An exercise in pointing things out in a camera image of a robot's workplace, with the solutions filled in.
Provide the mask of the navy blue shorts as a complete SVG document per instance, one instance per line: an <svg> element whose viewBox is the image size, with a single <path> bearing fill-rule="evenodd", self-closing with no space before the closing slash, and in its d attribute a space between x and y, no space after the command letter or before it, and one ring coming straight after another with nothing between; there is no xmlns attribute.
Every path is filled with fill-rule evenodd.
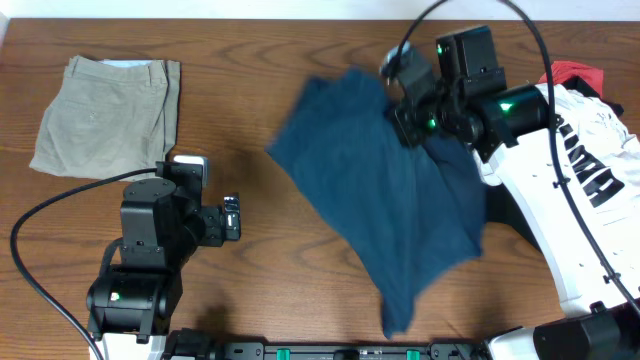
<svg viewBox="0 0 640 360"><path fill-rule="evenodd" d="M403 147L381 82L351 69L309 78L267 148L322 219L354 249L382 296L386 338L411 325L417 297L482 254L485 185L451 137Z"/></svg>

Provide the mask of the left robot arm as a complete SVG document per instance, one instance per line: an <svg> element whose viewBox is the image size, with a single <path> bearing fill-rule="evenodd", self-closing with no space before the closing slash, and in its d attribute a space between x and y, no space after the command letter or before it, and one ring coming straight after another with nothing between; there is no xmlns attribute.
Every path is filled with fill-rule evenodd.
<svg viewBox="0 0 640 360"><path fill-rule="evenodd" d="M238 194L217 206L201 199L199 179L153 178L125 188L122 236L106 250L87 294L101 358L161 358L183 294L182 268L198 248L240 238Z"/></svg>

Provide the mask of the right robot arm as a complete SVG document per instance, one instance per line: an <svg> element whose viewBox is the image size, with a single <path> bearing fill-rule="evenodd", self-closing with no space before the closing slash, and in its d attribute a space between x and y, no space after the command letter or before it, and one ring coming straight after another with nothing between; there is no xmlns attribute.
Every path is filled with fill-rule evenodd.
<svg viewBox="0 0 640 360"><path fill-rule="evenodd" d="M515 328L477 350L481 359L635 359L639 355L639 244L605 211L624 190L620 170L586 146L577 110L557 89L509 87L491 31L439 37L431 63L407 42L381 67L403 90L390 118L414 147L444 133L468 144L491 190L495 221L534 240L564 318Z"/></svg>

